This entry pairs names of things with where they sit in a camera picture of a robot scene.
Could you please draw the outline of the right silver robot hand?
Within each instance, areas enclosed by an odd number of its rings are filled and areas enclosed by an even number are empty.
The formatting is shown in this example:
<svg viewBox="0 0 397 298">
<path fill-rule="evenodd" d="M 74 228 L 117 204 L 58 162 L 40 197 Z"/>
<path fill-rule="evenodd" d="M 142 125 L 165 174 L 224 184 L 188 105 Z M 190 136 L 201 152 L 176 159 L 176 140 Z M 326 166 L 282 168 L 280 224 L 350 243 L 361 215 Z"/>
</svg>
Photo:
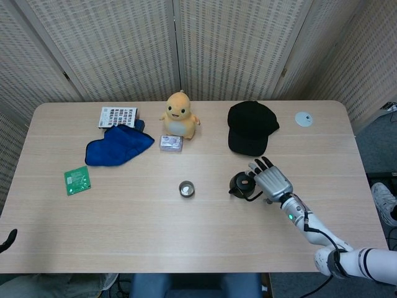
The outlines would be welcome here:
<svg viewBox="0 0 397 298">
<path fill-rule="evenodd" d="M 255 158 L 248 166 L 248 175 L 255 180 L 268 201 L 281 202 L 284 195 L 293 192 L 291 182 L 268 158 Z"/>
</svg>

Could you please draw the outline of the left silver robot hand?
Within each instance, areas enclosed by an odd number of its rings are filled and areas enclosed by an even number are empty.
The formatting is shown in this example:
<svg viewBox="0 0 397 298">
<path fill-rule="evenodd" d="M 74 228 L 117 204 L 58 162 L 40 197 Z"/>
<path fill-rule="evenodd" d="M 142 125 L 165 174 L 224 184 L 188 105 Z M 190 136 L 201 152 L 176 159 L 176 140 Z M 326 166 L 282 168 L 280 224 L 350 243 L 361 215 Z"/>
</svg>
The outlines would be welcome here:
<svg viewBox="0 0 397 298">
<path fill-rule="evenodd" d="M 0 244 L 0 253 L 8 250 L 11 247 L 11 245 L 15 242 L 17 232 L 18 232 L 18 230 L 16 228 L 13 229 L 9 233 L 7 239 L 2 244 Z"/>
</svg>

